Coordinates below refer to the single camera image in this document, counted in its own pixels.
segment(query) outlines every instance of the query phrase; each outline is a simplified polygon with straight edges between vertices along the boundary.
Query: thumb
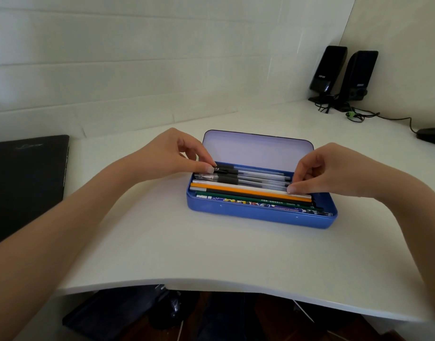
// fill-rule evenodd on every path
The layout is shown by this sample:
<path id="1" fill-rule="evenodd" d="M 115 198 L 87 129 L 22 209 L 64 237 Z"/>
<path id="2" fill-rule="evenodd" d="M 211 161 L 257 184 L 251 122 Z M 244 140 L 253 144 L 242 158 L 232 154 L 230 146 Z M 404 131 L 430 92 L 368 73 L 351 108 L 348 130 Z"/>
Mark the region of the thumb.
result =
<path id="1" fill-rule="evenodd" d="M 180 166 L 179 170 L 181 172 L 197 172 L 202 174 L 212 174 L 214 172 L 214 167 L 203 161 L 195 161 L 186 158 L 179 158 Z"/>
<path id="2" fill-rule="evenodd" d="M 292 183 L 287 187 L 289 194 L 311 194 L 327 192 L 326 177 L 320 175 L 301 182 Z"/>

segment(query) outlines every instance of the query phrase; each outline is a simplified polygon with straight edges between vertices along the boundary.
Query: white desk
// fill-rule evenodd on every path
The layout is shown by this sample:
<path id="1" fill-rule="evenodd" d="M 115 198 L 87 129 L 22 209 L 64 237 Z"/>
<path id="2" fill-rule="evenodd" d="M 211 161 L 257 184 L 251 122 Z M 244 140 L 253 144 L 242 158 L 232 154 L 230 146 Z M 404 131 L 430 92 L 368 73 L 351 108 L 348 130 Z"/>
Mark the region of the white desk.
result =
<path id="1" fill-rule="evenodd" d="M 362 124 L 307 101 L 177 124 L 336 142 L 406 171 L 435 189 L 435 145 L 407 126 Z M 66 194 L 167 126 L 73 141 Z M 419 321 L 434 318 L 391 213 L 375 200 L 334 195 L 328 230 L 212 215 L 186 205 L 189 174 L 137 185 L 111 210 L 58 288 L 59 294 L 165 283 L 168 288 L 264 292 L 342 310 Z"/>

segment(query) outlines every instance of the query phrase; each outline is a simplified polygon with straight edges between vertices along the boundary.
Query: open lid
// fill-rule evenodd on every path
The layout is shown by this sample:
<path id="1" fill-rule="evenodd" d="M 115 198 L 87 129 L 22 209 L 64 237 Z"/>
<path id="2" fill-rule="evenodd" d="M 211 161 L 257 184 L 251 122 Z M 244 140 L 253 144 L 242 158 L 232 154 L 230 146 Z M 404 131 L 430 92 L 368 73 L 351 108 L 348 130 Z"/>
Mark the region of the open lid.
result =
<path id="1" fill-rule="evenodd" d="M 307 140 L 209 130 L 203 145 L 215 161 L 293 172 L 314 146 Z"/>

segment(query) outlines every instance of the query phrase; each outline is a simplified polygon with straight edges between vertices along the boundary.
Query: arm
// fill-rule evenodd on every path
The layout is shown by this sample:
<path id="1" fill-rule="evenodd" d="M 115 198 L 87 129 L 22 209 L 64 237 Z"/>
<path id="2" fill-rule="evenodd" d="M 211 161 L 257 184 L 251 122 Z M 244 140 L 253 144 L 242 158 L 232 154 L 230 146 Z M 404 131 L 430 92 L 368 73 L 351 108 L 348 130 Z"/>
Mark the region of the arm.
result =
<path id="1" fill-rule="evenodd" d="M 327 144 L 300 160 L 289 193 L 372 197 L 396 217 L 435 307 L 435 192 L 405 172 Z"/>
<path id="2" fill-rule="evenodd" d="M 202 161 L 196 161 L 196 154 Z M 107 166 L 82 188 L 0 243 L 0 340 L 12 340 L 66 275 L 115 202 L 136 183 L 216 165 L 192 136 L 169 129 Z"/>

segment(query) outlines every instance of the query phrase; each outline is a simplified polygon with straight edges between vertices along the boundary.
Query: person's left arm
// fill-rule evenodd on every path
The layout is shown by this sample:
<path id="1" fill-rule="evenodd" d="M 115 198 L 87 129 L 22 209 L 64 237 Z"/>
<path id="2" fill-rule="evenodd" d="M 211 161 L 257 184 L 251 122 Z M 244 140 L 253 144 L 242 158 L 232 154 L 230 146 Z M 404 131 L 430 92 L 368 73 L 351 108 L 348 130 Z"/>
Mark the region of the person's left arm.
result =
<path id="1" fill-rule="evenodd" d="M 196 161 L 196 154 L 201 161 Z M 0 340 L 12 340 L 50 297 L 115 202 L 133 185 L 176 172 L 212 172 L 196 138 L 171 128 L 107 166 L 0 243 Z"/>

